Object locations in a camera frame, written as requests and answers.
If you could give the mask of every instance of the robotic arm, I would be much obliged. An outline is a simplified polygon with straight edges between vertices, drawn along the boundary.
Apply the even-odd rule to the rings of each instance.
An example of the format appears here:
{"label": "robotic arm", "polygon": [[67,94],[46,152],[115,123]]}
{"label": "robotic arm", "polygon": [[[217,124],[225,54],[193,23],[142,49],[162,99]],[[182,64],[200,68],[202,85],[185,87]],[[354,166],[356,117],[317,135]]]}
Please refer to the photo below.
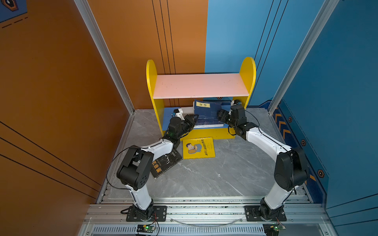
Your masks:
{"label": "robotic arm", "polygon": [[153,213],[153,200],[148,194],[147,180],[152,162],[176,150],[180,138],[188,134],[198,119],[196,115],[186,115],[184,118],[173,117],[164,136],[156,143],[145,147],[133,146],[127,150],[117,171],[119,178],[130,191],[134,205],[129,208],[132,214],[142,220],[148,220]]}
{"label": "robotic arm", "polygon": [[218,112],[218,120],[228,124],[235,133],[264,152],[275,162],[275,183],[260,202],[259,216],[275,219],[283,211],[283,203],[308,178],[307,160],[301,148],[291,148],[264,133],[256,124],[247,122],[245,110],[239,100],[231,104],[230,111]]}

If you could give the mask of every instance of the black book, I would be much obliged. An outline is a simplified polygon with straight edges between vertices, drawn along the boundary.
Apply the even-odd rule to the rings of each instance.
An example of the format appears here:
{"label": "black book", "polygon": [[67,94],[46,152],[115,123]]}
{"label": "black book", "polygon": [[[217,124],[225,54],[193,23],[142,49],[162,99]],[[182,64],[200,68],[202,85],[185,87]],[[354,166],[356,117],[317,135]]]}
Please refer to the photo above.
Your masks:
{"label": "black book", "polygon": [[163,155],[152,162],[151,174],[154,178],[159,177],[162,173],[166,172],[169,168],[174,166],[177,162],[181,161],[183,157],[177,150],[169,154]]}

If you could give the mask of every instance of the yellow book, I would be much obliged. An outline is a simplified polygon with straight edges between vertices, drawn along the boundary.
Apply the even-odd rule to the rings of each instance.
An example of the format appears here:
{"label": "yellow book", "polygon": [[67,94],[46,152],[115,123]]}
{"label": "yellow book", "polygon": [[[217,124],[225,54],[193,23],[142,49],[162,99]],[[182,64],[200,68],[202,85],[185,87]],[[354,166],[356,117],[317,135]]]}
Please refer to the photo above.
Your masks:
{"label": "yellow book", "polygon": [[215,157],[214,142],[211,137],[184,139],[184,159]]}

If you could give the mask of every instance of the stack of books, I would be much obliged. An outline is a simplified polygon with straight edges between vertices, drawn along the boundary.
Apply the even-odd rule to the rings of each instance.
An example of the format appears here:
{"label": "stack of books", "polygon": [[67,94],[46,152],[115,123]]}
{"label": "stack of books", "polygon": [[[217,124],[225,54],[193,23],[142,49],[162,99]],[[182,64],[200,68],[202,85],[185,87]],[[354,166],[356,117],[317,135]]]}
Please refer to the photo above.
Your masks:
{"label": "stack of books", "polygon": [[219,102],[203,102],[194,100],[194,114],[198,114],[198,120],[194,128],[222,127],[223,122],[217,118],[217,113],[222,109]]}

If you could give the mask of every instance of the black mounting plate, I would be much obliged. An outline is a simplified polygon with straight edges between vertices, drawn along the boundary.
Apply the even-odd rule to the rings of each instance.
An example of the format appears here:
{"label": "black mounting plate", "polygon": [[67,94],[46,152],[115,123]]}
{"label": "black mounting plate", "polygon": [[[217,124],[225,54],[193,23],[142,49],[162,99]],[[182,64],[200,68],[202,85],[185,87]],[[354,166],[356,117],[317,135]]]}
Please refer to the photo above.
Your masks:
{"label": "black mounting plate", "polygon": [[141,218],[139,218],[135,213],[135,208],[130,207],[129,212],[127,213],[126,221],[127,222],[153,222],[155,220],[155,214],[156,214],[156,220],[158,222],[164,222],[166,221],[167,217],[167,206],[153,206],[153,212],[149,220],[143,221]]}
{"label": "black mounting plate", "polygon": [[[275,219],[272,219],[270,221],[264,220],[259,216],[259,205],[255,206],[244,206],[244,211],[245,211],[245,217],[247,218],[247,221],[264,221],[264,222],[276,222]],[[278,220],[279,221],[286,221],[286,215],[284,210],[282,209],[280,214],[278,215]]]}

